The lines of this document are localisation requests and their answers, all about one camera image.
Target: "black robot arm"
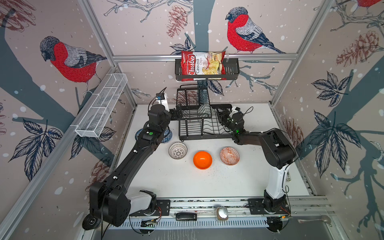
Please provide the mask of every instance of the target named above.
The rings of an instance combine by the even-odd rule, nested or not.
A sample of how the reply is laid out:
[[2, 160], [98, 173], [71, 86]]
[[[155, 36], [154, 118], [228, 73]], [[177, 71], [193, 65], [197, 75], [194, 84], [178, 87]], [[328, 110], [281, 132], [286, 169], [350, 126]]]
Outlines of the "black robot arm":
[[219, 123], [230, 130], [232, 139], [236, 144], [261, 146], [267, 162], [278, 169], [292, 163], [295, 156], [294, 148], [280, 129], [274, 128], [267, 132], [245, 131], [244, 113], [240, 112], [240, 108], [230, 112], [229, 106], [231, 105], [218, 104], [215, 108], [222, 109], [218, 114]]
[[[176, 116], [165, 110], [163, 105], [153, 105], [148, 112], [149, 121], [145, 123], [138, 139], [119, 167], [103, 182], [95, 182], [89, 189], [90, 214], [96, 218], [120, 226], [131, 210], [131, 200], [126, 197], [127, 189], [145, 160], [157, 149], [164, 139], [165, 129]], [[149, 211], [154, 211], [156, 202], [151, 203]]]

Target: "white table surface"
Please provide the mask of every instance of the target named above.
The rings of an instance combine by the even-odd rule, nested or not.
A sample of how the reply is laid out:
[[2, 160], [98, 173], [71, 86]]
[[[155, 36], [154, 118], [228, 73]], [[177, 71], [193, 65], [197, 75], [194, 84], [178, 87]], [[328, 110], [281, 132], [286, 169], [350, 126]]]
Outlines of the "white table surface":
[[[236, 104], [245, 112], [250, 106], [254, 109], [244, 116], [247, 131], [267, 131], [278, 127], [268, 104]], [[148, 121], [147, 105], [137, 107], [127, 140], [119, 158], [120, 164], [135, 144], [135, 133]], [[156, 193], [157, 197], [254, 197], [263, 196], [268, 185], [270, 165], [264, 157], [261, 146], [237, 145], [231, 139], [187, 140], [187, 155], [173, 159], [168, 149], [179, 142], [178, 121], [169, 124], [173, 136], [168, 143], [161, 143], [137, 172], [128, 188], [128, 194], [145, 189]], [[224, 147], [233, 147], [240, 154], [240, 161], [234, 166], [225, 165], [220, 159]], [[198, 151], [211, 154], [213, 163], [206, 170], [193, 164], [193, 156]], [[291, 181], [288, 196], [305, 196], [308, 191], [295, 164], [289, 173]]]

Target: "patterned ceramic bowl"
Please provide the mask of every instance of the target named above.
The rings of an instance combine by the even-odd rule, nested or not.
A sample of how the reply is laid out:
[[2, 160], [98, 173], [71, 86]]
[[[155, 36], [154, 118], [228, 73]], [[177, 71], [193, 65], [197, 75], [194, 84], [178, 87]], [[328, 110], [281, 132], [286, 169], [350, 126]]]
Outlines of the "patterned ceramic bowl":
[[169, 155], [174, 159], [180, 159], [185, 157], [187, 151], [187, 146], [182, 142], [176, 142], [172, 144], [168, 149]]
[[[135, 140], [137, 141], [137, 138], [139, 137], [139, 134], [141, 133], [141, 131], [143, 131], [143, 129], [140, 129], [139, 131], [136, 132], [135, 134]], [[166, 136], [163, 141], [161, 141], [161, 143], [166, 143], [166, 142], [169, 142], [170, 139], [172, 138], [172, 131], [171, 130], [168, 130], [168, 128], [164, 131], [164, 136]]]
[[220, 152], [220, 159], [226, 165], [235, 165], [240, 160], [240, 155], [233, 147], [225, 147]]

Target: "chip bag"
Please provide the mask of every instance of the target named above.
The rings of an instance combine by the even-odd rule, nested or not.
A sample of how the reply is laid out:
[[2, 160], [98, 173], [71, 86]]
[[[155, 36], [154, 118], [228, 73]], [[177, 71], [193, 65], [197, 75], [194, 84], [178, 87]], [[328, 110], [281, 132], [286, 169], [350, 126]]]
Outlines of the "chip bag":
[[[181, 52], [182, 75], [225, 74], [223, 68], [224, 52]], [[182, 81], [205, 80], [205, 78], [184, 78]]]

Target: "white wire mesh basket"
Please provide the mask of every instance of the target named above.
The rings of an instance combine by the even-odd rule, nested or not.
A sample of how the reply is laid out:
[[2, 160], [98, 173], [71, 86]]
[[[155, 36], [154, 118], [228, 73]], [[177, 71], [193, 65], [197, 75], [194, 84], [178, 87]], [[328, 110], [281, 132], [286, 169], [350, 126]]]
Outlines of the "white wire mesh basket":
[[111, 74], [75, 130], [80, 137], [100, 136], [127, 82], [125, 74]]

